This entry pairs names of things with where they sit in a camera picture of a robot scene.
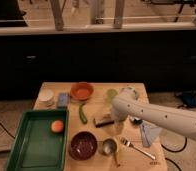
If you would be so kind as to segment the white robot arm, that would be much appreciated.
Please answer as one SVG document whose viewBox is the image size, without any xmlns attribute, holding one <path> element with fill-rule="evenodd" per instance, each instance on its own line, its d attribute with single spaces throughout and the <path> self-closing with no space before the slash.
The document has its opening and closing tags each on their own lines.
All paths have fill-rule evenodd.
<svg viewBox="0 0 196 171">
<path fill-rule="evenodd" d="M 125 120 L 133 116 L 196 141 L 196 112 L 144 103 L 121 92 L 112 100 L 113 114 Z"/>
</svg>

